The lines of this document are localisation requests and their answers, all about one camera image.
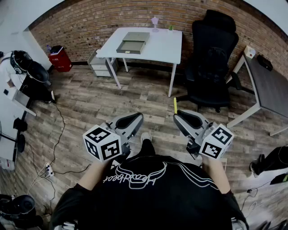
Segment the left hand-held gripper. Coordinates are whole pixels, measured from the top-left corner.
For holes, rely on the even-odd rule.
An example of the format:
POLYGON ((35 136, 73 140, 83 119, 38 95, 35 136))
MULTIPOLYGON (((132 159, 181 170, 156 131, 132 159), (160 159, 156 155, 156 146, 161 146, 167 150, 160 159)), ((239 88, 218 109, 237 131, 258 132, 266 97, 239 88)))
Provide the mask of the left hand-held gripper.
POLYGON ((131 152, 128 141, 141 127, 144 120, 142 116, 137 112, 93 126, 83 134, 87 152, 100 162, 107 162, 119 156, 126 159, 131 152))

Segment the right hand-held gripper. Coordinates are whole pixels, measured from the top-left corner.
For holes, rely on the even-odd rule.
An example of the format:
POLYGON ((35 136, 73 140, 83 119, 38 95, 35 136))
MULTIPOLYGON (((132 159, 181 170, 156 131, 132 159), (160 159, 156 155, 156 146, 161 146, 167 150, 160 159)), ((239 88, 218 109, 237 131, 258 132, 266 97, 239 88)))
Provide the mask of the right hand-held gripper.
POLYGON ((173 120, 182 134, 188 138, 186 150, 197 158, 203 155, 219 159, 229 148, 234 134, 222 124, 209 122, 202 114, 178 110, 173 120))

